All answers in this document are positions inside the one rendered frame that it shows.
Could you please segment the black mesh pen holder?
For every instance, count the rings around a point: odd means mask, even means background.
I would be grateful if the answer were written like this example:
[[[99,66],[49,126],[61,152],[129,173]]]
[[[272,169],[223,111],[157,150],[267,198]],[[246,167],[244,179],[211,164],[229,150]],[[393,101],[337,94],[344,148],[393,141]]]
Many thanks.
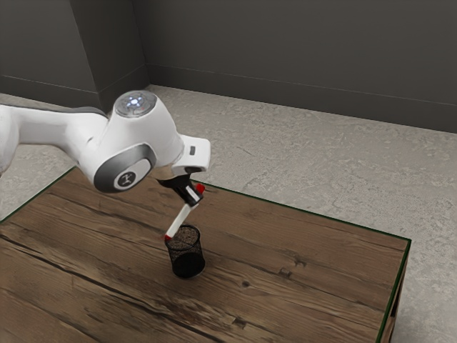
[[[204,270],[206,261],[200,238],[201,233],[195,226],[182,224],[172,238],[165,239],[172,272],[177,277],[190,279]]]

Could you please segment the white pen with red ends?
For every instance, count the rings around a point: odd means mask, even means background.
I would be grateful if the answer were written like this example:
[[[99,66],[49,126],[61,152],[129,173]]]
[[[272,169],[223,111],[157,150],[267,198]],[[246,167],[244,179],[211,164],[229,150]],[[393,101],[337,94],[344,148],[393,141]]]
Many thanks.
[[[191,200],[185,201],[181,211],[178,213],[175,220],[166,231],[164,236],[165,242],[170,241],[174,237],[187,216],[195,207],[198,206],[198,203],[203,199],[204,190],[205,186],[200,183],[198,183],[196,186],[186,186],[185,195],[189,195]]]

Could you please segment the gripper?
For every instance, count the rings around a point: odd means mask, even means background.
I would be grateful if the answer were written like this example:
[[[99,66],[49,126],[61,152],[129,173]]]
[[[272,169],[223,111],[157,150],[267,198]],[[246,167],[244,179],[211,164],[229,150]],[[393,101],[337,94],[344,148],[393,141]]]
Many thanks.
[[[200,188],[190,184],[189,174],[171,179],[158,179],[158,183],[163,187],[173,189],[189,207],[195,207],[203,199]]]

